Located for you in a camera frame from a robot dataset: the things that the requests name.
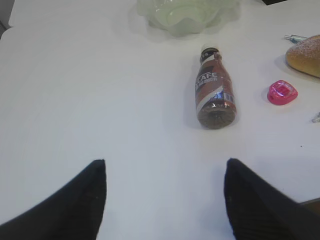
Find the pink object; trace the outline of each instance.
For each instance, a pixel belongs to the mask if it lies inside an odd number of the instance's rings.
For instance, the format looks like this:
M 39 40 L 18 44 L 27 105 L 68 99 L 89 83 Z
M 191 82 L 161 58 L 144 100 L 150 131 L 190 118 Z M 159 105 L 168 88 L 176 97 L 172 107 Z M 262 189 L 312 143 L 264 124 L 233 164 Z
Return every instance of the pink object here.
M 288 82 L 279 80 L 269 87 L 268 100 L 274 105 L 285 105 L 296 99 L 298 91 Z

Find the bread roll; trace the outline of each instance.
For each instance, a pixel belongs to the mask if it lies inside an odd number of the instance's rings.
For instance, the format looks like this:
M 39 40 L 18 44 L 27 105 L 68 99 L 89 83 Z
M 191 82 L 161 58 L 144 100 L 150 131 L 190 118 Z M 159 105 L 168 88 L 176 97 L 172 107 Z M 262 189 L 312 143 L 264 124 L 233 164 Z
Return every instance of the bread roll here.
M 290 67 L 320 78 L 320 35 L 303 40 L 286 52 Z

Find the sugar-coated bread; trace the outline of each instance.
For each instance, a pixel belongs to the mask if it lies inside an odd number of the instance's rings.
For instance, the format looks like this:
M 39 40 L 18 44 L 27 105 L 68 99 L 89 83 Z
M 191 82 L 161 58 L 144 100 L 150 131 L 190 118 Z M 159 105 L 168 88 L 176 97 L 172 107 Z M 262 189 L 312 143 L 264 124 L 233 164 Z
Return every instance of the sugar-coated bread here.
M 320 35 L 297 43 L 286 52 L 285 57 L 292 68 L 320 78 Z

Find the white table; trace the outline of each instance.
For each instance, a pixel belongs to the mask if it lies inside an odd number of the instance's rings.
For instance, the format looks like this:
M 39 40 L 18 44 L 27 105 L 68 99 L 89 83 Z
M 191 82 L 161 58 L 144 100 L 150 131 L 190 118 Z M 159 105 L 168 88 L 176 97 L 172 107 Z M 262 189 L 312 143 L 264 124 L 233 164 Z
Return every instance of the white table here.
M 288 68 L 285 34 L 319 34 L 320 1 L 265 6 L 173 38 L 136 14 L 135 1 L 16 0 L 0 41 L 0 222 L 106 159 L 98 240 L 231 240 L 223 180 L 239 158 L 296 201 L 320 196 L 320 82 Z M 200 127 L 194 81 L 203 43 L 218 43 L 238 117 Z M 267 102 L 287 80 L 299 97 Z

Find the plastic bottle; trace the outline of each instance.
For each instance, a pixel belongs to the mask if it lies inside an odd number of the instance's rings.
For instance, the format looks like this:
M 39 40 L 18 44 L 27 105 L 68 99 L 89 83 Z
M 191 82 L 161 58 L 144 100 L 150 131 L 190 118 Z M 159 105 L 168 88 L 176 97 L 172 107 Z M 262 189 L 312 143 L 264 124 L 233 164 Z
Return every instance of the plastic bottle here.
M 195 81 L 197 118 L 204 127 L 220 129 L 231 124 L 237 114 L 232 82 L 214 45 L 202 47 L 200 63 Z

